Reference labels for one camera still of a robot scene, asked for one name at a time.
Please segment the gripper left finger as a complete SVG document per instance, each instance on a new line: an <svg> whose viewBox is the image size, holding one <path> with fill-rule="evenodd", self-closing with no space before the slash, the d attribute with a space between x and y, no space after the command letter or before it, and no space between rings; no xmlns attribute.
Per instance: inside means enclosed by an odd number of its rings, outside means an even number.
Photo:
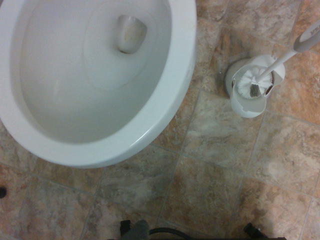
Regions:
<svg viewBox="0 0 320 240"><path fill-rule="evenodd" d="M149 240L150 226L146 220L142 219L135 223L135 225L120 237L121 240Z"/></svg>

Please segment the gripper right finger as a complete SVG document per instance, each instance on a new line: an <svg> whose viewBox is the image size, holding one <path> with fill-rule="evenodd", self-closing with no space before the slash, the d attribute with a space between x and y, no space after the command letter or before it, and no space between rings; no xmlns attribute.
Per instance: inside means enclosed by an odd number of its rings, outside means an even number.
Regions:
<svg viewBox="0 0 320 240"><path fill-rule="evenodd" d="M244 227L243 231L252 239L264 238L264 234L261 232L261 230L255 227L251 222Z"/></svg>

